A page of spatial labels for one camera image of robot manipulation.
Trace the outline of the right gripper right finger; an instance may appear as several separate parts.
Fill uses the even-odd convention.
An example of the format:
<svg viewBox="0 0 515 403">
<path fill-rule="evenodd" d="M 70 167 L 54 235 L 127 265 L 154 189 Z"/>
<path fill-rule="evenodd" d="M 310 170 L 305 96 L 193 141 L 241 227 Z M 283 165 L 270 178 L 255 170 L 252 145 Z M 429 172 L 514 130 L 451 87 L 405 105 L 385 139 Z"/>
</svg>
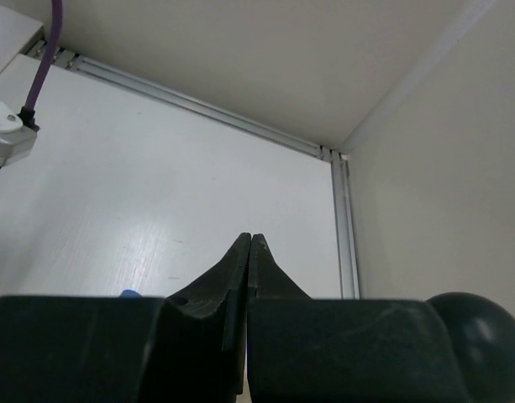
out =
<svg viewBox="0 0 515 403">
<path fill-rule="evenodd" d="M 424 301 L 313 299 L 265 237 L 249 256 L 247 364 L 254 402 L 467 402 L 436 311 Z"/>
</svg>

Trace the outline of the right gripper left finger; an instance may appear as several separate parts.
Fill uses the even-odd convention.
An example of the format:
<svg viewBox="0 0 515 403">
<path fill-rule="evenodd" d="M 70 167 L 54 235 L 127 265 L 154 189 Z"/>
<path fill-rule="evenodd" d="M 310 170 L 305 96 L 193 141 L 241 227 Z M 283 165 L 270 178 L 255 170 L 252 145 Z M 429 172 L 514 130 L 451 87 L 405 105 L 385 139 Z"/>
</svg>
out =
<svg viewBox="0 0 515 403">
<path fill-rule="evenodd" d="M 0 297 L 0 402 L 233 402 L 251 236 L 166 298 Z"/>
</svg>

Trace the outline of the blue label bottle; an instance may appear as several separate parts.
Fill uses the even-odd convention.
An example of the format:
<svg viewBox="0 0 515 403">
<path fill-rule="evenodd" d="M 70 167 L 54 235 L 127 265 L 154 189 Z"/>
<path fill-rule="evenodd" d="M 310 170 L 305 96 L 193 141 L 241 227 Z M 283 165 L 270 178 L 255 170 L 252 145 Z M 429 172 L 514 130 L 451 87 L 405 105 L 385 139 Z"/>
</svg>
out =
<svg viewBox="0 0 515 403">
<path fill-rule="evenodd" d="M 126 289 L 119 295 L 120 298 L 140 298 L 141 294 L 135 290 Z"/>
</svg>

